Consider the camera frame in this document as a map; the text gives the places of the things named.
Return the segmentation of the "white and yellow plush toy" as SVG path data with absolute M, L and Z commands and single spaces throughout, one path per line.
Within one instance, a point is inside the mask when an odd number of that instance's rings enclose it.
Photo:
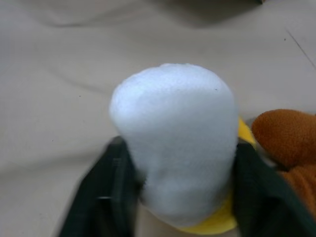
M 237 145 L 256 142 L 223 80 L 192 64 L 148 68 L 114 90 L 109 113 L 143 185 L 141 202 L 153 215 L 191 234 L 236 227 Z

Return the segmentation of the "brown plush toy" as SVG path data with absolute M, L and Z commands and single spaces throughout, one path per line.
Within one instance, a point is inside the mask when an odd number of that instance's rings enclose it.
M 252 122 L 251 131 L 316 220 L 316 114 L 267 111 Z

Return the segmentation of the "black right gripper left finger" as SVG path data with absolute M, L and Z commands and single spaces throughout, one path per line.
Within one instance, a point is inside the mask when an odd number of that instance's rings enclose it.
M 135 237 L 140 190 L 126 142 L 114 137 L 79 184 L 56 237 Z

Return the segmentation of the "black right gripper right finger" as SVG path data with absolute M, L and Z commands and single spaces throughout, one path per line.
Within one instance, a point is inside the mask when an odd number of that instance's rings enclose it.
M 237 145 L 233 211 L 241 237 L 316 237 L 316 222 L 248 143 Z

